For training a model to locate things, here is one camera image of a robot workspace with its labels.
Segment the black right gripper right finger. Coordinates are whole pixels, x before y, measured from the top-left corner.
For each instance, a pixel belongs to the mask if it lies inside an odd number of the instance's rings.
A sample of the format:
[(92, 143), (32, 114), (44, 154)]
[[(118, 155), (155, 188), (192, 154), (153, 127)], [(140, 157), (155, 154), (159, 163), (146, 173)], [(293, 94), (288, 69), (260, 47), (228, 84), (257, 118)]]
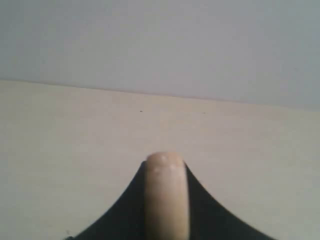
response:
[(186, 167), (191, 240), (272, 240), (219, 203)]

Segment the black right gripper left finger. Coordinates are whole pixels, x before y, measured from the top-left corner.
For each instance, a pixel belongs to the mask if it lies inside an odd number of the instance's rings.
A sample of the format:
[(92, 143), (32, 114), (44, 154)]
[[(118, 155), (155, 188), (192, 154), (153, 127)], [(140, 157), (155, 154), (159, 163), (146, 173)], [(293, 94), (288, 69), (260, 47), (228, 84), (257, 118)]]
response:
[(144, 240), (145, 168), (143, 161), (125, 191), (94, 223), (67, 240)]

